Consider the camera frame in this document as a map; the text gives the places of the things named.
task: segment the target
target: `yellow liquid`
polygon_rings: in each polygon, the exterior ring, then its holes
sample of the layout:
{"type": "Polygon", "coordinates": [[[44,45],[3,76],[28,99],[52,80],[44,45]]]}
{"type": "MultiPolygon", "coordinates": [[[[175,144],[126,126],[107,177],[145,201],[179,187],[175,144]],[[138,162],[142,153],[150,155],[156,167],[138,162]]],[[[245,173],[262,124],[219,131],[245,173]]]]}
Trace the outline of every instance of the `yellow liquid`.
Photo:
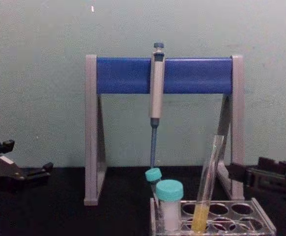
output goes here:
{"type": "Polygon", "coordinates": [[[206,228],[206,221],[210,207],[203,204],[196,205],[193,214],[191,229],[195,233],[204,233],[206,228]]]}

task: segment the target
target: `rack hole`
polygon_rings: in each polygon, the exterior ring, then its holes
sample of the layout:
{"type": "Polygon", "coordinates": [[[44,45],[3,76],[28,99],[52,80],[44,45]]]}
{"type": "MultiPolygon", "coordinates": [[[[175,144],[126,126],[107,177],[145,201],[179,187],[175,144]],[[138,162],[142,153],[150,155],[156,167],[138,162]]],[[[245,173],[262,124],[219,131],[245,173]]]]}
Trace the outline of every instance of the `rack hole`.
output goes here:
{"type": "Polygon", "coordinates": [[[227,217],[218,217],[214,219],[214,222],[228,223],[228,222],[232,222],[232,220],[227,217]]]}
{"type": "Polygon", "coordinates": [[[234,230],[234,229],[236,229],[236,225],[231,225],[231,226],[229,227],[229,230],[230,230],[230,231],[232,231],[232,230],[234,230]]]}
{"type": "Polygon", "coordinates": [[[245,229],[245,230],[251,230],[248,226],[246,226],[245,224],[239,224],[241,228],[245,229]]]}
{"type": "Polygon", "coordinates": [[[224,204],[211,204],[210,212],[215,215],[225,215],[228,213],[228,208],[224,204]]]}
{"type": "Polygon", "coordinates": [[[226,231],[226,228],[221,224],[213,224],[213,226],[218,230],[226,231]]]}
{"type": "Polygon", "coordinates": [[[195,206],[195,204],[186,204],[182,206],[182,210],[187,214],[193,215],[195,206]]]}
{"type": "Polygon", "coordinates": [[[251,226],[251,228],[249,228],[249,230],[253,229],[253,230],[260,230],[263,228],[263,225],[261,224],[261,222],[259,222],[258,220],[252,218],[252,217],[245,217],[240,219],[239,221],[241,222],[245,222],[248,224],[248,226],[251,226]]]}
{"type": "Polygon", "coordinates": [[[241,215],[249,215],[253,212],[252,208],[246,204],[234,204],[231,209],[241,215]]]}

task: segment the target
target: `small tube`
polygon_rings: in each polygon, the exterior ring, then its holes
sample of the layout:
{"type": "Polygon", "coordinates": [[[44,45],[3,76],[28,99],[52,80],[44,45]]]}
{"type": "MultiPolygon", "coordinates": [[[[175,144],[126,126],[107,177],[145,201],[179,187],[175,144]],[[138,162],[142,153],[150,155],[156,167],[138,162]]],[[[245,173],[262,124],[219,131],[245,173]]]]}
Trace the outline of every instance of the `small tube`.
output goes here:
{"type": "Polygon", "coordinates": [[[191,229],[195,233],[204,233],[212,199],[215,177],[224,136],[215,135],[211,158],[203,165],[196,207],[191,229]]]}
{"type": "Polygon", "coordinates": [[[177,180],[167,179],[156,184],[156,195],[160,200],[160,218],[165,232],[181,228],[181,203],[183,185],[177,180]]]}
{"type": "Polygon", "coordinates": [[[158,201],[158,198],[156,196],[156,184],[159,181],[161,181],[161,177],[162,177],[161,170],[159,168],[149,169],[148,171],[145,172],[145,177],[151,186],[153,197],[154,197],[155,203],[156,203],[157,208],[158,208],[159,207],[159,201],[158,201]]]}

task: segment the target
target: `teal screw cap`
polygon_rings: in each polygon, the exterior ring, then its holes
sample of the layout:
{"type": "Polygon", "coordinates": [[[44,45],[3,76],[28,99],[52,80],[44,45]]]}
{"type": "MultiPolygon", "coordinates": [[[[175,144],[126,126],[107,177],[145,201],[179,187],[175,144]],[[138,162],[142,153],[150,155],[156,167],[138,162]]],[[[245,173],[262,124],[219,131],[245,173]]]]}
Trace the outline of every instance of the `teal screw cap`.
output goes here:
{"type": "Polygon", "coordinates": [[[156,196],[166,202],[175,202],[183,197],[183,185],[173,179],[159,181],[156,184],[156,196]]]}
{"type": "Polygon", "coordinates": [[[162,173],[159,168],[152,168],[145,172],[145,177],[148,182],[152,182],[160,179],[162,177],[162,173]]]}

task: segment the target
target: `green wall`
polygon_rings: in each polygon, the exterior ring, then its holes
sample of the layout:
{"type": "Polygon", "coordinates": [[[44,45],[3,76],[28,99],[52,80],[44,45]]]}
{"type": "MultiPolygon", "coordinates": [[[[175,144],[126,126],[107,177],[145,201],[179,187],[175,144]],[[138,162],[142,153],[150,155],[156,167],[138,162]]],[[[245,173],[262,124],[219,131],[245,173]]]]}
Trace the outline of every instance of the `green wall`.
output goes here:
{"type": "MultiPolygon", "coordinates": [[[[7,156],[84,165],[85,55],[149,57],[160,40],[167,57],[243,54],[246,163],[286,159],[286,0],[0,0],[7,156]]],[[[158,163],[202,164],[220,105],[220,95],[165,95],[158,163]]],[[[108,164],[148,165],[148,96],[105,95],[103,109],[108,164]]]]}

